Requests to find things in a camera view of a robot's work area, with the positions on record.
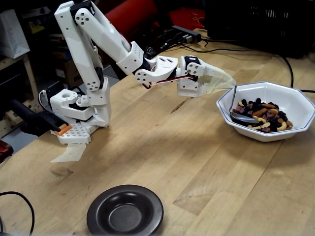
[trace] bowl rim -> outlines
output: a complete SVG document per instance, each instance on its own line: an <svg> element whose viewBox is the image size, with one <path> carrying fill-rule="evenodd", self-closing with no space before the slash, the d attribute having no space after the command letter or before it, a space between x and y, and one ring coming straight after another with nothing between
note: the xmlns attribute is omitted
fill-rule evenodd
<svg viewBox="0 0 315 236"><path fill-rule="evenodd" d="M244 85L252 85L252 84L261 84L261 83L270 83L270 84L274 84L274 85L279 85L279 86L282 86L282 87L286 87L286 88L289 88L289 89L293 89L293 90L296 90L298 92L300 92L310 103L311 105L313 106L313 114L311 116L311 118L309 119L309 121L306 123L306 125L303 127L303 128L298 128L298 129L291 129L291 130L283 130L283 131L278 131L278 132L273 132L273 133L262 133L258 130L254 130L254 129L251 129L251 128L248 128L246 126L243 126L243 125L240 125L240 124L237 124L237 123L234 123L234 122L230 122L224 111L223 111L223 108L221 107L221 104L220 104L220 101L233 89L233 88L230 88L229 90L227 90L218 100L217 100L217 107L220 109L220 112L221 114L223 115L224 117L224 120L226 123L234 126L234 127L237 127L237 128L241 128L243 130L247 130L251 133L254 133L254 134L259 134L260 136L278 136L278 135L282 135L282 134L289 134L289 133L299 133L299 132L303 132L305 130L307 130L309 128L309 126L311 125L313 119L314 119L314 116L315 116L315 105L313 104L313 102L299 89L297 88L292 88L292 87L289 87L289 86L286 86L286 85L281 85L281 84L278 84L278 83L274 83L274 82L270 82L270 81L259 81L259 82L253 82L253 83L244 83L244 84L239 84L237 85L238 86L244 86Z"/></svg>

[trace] trail mix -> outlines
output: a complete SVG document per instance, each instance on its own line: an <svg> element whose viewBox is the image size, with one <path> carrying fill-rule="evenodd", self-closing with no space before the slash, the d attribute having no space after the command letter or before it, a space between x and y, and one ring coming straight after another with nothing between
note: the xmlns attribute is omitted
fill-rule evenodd
<svg viewBox="0 0 315 236"><path fill-rule="evenodd" d="M244 124L243 122L240 124L264 133L289 130L293 126L286 114L279 111L277 104L261 102L260 98L257 98L255 102L247 102L245 99L239 101L233 112L259 121L259 124Z"/></svg>

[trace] black crate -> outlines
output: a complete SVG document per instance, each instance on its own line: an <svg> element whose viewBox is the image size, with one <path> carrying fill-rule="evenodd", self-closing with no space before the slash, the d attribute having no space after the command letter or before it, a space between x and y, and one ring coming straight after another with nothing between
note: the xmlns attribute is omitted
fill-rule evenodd
<svg viewBox="0 0 315 236"><path fill-rule="evenodd" d="M313 0L208 0L206 29L215 40L300 58L315 42Z"/></svg>

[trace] white bowl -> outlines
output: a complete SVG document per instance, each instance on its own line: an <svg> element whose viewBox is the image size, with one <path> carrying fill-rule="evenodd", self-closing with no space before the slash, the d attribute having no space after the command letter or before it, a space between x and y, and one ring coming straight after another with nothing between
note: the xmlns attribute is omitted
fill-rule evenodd
<svg viewBox="0 0 315 236"><path fill-rule="evenodd" d="M235 108L238 101L242 99L246 99L247 101L255 101L258 97L260 97L261 102L273 102L277 104L280 111L286 113L288 120L293 123L293 128L291 130L273 133L263 133L247 128L240 124L234 123L229 115L233 91L233 88L228 90L217 101L217 106L227 124L232 125L240 134L250 138L262 142L288 139L296 133L306 131L314 119L315 106L300 90L262 81L238 85L233 108Z"/></svg>

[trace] red wire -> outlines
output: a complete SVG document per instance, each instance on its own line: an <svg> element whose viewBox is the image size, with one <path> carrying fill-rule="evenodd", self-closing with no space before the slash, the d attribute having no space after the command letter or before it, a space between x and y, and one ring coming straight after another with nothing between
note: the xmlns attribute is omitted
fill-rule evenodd
<svg viewBox="0 0 315 236"><path fill-rule="evenodd" d="M192 75L183 75L183 76L179 76L179 77L174 77L174 78L169 78L169 79L166 79L166 80L161 80L161 81L158 81L156 83L157 84L160 84L160 83L164 83L164 82L171 82L171 81L174 81L174 80L179 80L179 79L184 79L184 78L190 78L190 79L193 79L194 77ZM146 85L146 84L142 84L143 87L145 87L146 89L150 89L152 86L152 83L149 82L149 85Z"/></svg>

